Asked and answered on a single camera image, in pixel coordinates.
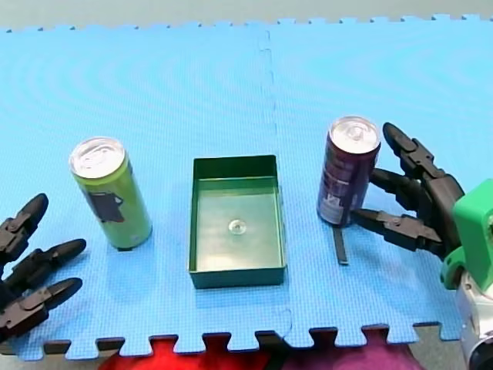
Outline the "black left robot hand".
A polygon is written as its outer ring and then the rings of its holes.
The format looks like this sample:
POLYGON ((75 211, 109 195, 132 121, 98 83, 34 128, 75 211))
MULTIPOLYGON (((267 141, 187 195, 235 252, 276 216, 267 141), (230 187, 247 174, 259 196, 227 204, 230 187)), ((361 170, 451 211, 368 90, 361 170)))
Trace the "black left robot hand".
POLYGON ((71 277, 43 286, 56 272, 86 248, 84 239, 57 244, 48 250, 34 249, 18 258, 29 246, 29 239, 45 215, 49 199, 34 196, 14 216, 1 223, 1 268, 16 262, 12 273, 1 279, 1 341, 19 337, 47 320, 49 312, 70 299, 81 287, 82 279, 71 277))

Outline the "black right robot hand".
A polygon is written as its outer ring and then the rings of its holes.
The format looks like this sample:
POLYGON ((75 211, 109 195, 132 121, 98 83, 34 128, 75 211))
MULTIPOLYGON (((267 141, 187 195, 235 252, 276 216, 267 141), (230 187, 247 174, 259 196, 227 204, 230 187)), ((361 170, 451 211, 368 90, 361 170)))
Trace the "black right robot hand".
POLYGON ((464 191, 455 177, 435 165, 434 155, 419 140, 392 123, 383 125, 383 134, 404 172, 375 168, 370 182, 416 215, 359 208, 351 211, 351 220, 391 244, 428 251, 444 260, 461 246, 453 207, 464 191))

